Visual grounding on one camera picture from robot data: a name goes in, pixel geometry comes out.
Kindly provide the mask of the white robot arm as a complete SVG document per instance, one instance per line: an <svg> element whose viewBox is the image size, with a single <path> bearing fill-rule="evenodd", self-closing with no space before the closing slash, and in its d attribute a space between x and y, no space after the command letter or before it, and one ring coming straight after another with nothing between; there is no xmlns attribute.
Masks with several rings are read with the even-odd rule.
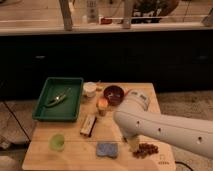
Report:
<svg viewBox="0 0 213 171"><path fill-rule="evenodd" d="M213 159L213 121L152 113L149 104L141 89L126 94L113 114L124 138L145 135Z"/></svg>

